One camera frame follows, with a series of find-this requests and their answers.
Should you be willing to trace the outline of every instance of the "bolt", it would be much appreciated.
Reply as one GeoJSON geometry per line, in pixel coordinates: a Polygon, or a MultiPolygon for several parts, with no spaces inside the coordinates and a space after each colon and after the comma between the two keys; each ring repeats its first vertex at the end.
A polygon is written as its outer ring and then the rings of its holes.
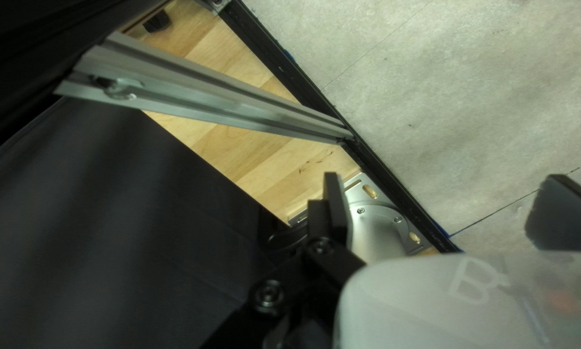
{"type": "Polygon", "coordinates": [[[282,300],[282,287],[280,283],[275,280],[267,280],[255,293],[255,300],[258,305],[262,307],[273,307],[276,303],[282,300]]]}
{"type": "Polygon", "coordinates": [[[134,100],[137,95],[127,92],[128,88],[142,88],[144,83],[129,78],[108,79],[100,76],[91,76],[90,79],[103,88],[104,93],[111,99],[116,100],[134,100]]]}
{"type": "Polygon", "coordinates": [[[312,243],[312,250],[319,255],[324,255],[331,251],[332,246],[328,238],[320,238],[318,241],[312,243]]]}

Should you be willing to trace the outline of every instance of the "black fabric backdrop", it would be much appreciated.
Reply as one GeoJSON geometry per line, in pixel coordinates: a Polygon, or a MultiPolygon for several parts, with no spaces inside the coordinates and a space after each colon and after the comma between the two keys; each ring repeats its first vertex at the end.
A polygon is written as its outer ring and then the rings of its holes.
{"type": "Polygon", "coordinates": [[[274,267],[246,193],[141,111],[61,99],[0,147],[0,348],[194,348],[274,267]]]}
{"type": "Polygon", "coordinates": [[[0,146],[55,102],[84,52],[161,1],[0,1],[0,146]]]}

